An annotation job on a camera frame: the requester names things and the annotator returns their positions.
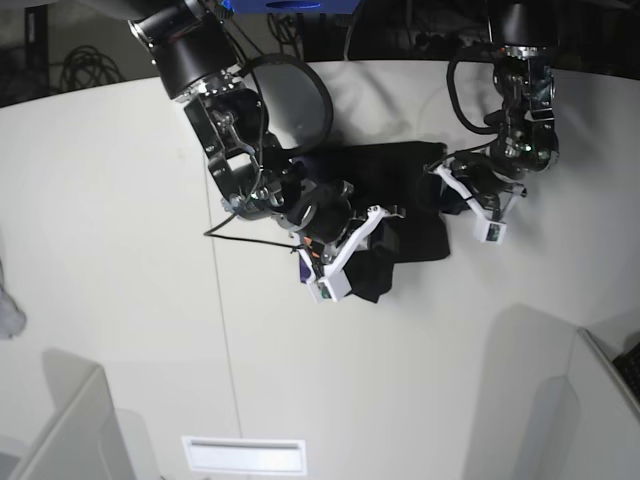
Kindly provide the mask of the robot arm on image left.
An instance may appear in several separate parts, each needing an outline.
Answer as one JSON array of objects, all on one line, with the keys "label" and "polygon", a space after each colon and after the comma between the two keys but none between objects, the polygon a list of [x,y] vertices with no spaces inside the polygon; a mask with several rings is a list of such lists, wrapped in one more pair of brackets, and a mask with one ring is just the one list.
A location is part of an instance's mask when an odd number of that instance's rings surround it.
[{"label": "robot arm on image left", "polygon": [[[146,48],[168,97],[183,107],[230,219],[271,219],[300,237],[314,260],[402,259],[402,203],[376,192],[364,174],[388,147],[329,143],[334,105],[314,69],[286,54],[243,56],[214,1],[98,1],[95,8],[125,21]],[[260,68],[277,65],[302,73],[322,101],[320,130],[295,147],[272,133],[258,80]]]}]

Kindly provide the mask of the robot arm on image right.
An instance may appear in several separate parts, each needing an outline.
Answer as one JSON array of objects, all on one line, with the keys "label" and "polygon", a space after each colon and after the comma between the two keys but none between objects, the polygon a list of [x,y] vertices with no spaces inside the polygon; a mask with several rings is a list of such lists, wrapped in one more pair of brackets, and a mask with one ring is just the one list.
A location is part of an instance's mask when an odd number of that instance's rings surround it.
[{"label": "robot arm on image right", "polygon": [[[559,34],[552,7],[550,1],[488,2],[488,44],[466,47],[449,61],[446,84],[454,114],[468,131],[490,140],[445,154],[429,166],[429,173],[453,181],[442,187],[441,213],[477,208],[480,215],[500,221],[527,197],[523,178],[558,158],[552,57]],[[493,66],[501,106],[476,125],[463,112],[455,76],[461,62],[480,55]]]}]

